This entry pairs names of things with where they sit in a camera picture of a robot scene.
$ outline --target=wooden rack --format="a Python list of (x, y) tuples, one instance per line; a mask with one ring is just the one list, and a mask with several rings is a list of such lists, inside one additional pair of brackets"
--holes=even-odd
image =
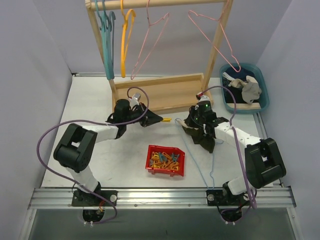
[[(145, 8), (148, 0), (125, 0), (123, 1), (124, 9), (136, 9)], [(209, 3), (223, 3), (222, 9), (224, 13), (221, 17), (221, 25), (225, 29), (233, 0), (151, 0), (149, 7), (163, 7), (163, 6), (177, 6), (177, 5), (192, 5), (192, 4), (209, 4)], [(102, 62), (103, 48), (102, 39), (95, 15), (96, 5), (91, 0), (85, 0), (85, 6), (88, 12), (89, 20), (92, 26), (92, 30), (95, 36), (95, 40), (101, 55)], [(106, 1), (105, 7), (108, 10), (120, 9), (120, 0)], [(98, 9), (103, 10), (101, 2), (98, 2)], [(112, 90), (112, 105), (118, 99), (127, 98), (127, 89), (133, 86), (143, 88), (150, 99), (150, 110), (154, 112), (178, 112), (184, 111), (191, 105), (197, 102), (196, 94), (205, 90), (208, 87), (208, 83), (218, 56), (217, 49), (220, 48), (223, 31), (220, 24), (217, 24), (212, 48), (209, 56), (209, 61), (206, 67), (204, 75), (202, 73), (158, 77), (147, 80), (132, 80), (126, 82), (115, 83), (114, 80), (109, 80), (109, 84)], [(207, 96), (212, 100), (212, 96), (208, 91)], [(146, 98), (141, 94), (141, 101), (146, 102)]]

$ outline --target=white table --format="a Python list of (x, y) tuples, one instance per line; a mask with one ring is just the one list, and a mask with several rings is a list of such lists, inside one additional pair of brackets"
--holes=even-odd
[[(219, 85), (218, 78), (211, 78), (209, 86)], [(229, 119), (222, 100), (220, 88), (211, 90), (214, 100), (213, 110), (218, 117)], [(85, 119), (96, 122), (107, 120), (112, 110), (112, 94), (105, 77), (74, 77), (61, 121)], [(213, 155), (200, 145), (193, 144), (190, 136), (182, 129), (177, 128), (174, 119), (185, 119), (188, 112), (163, 114), (163, 117), (173, 119), (170, 123), (158, 123), (147, 128), (138, 123), (128, 125), (126, 133), (117, 140), (108, 140), (97, 143), (92, 154), (90, 168), (95, 178), (104, 188), (203, 188), (204, 184), (195, 163), (193, 162), (182, 137), (195, 157), (202, 174), (209, 185), (213, 186), (210, 178), (212, 159), (214, 157), (213, 177), (216, 187), (242, 174), (236, 149), (227, 143), (216, 145)], [(258, 130), (253, 115), (238, 114), (233, 124), (245, 132), (258, 136)], [(53, 150), (61, 139), (67, 126), (58, 129)], [(152, 175), (145, 169), (148, 145), (177, 147), (185, 152), (184, 177), (170, 177), (167, 174)], [(57, 172), (71, 177), (53, 157), (48, 166)], [(71, 187), (72, 182), (54, 175), (48, 170), (45, 172), (42, 187)]]

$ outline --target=teal laundry basket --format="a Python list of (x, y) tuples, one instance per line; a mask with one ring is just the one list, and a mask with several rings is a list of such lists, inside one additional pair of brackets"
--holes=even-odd
[[(238, 67), (238, 64), (233, 63), (232, 66)], [(268, 96), (268, 91), (267, 91), (265, 79), (264, 79), (264, 76), (262, 75), (261, 70), (257, 66), (250, 64), (250, 63), (240, 63), (240, 66), (242, 68), (247, 69), (247, 70), (254, 73), (255, 79), (258, 82), (259, 87), (262, 90), (262, 93), (260, 94), (260, 98), (258, 99), (258, 102), (260, 104), (261, 109), (237, 109), (236, 113), (238, 113), (238, 114), (254, 114), (254, 113), (258, 113), (258, 112), (262, 112), (262, 111), (266, 110), (267, 107), (269, 107), (270, 102), (269, 102), (269, 96)], [(228, 68), (230, 68), (229, 64), (226, 64), (220, 68), (219, 75), (220, 75), (221, 86), (223, 85), (222, 74)], [(227, 105), (224, 90), (222, 88), (221, 88), (221, 90), (222, 90), (222, 98), (223, 98), (225, 108), (228, 110), (228, 112), (233, 113), (234, 109)]]

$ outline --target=gray cloth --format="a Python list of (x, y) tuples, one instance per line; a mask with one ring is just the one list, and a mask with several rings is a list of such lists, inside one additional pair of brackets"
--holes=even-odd
[(248, 83), (243, 87), (241, 94), (242, 99), (246, 103), (252, 104), (254, 100), (259, 99), (261, 93), (262, 90), (257, 82), (248, 81)]

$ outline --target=blue hanger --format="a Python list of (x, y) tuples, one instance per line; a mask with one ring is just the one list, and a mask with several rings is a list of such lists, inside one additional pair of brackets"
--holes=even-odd
[(110, 11), (109, 16), (106, 13), (105, 1), (102, 0), (103, 5), (103, 15), (100, 16), (98, 2), (94, 0), (97, 15), (101, 21), (101, 40), (102, 40), (102, 51), (103, 51), (103, 61), (104, 70), (106, 78), (108, 80), (115, 78), (114, 73), (114, 39), (115, 39), (115, 20), (116, 15), (114, 11)]

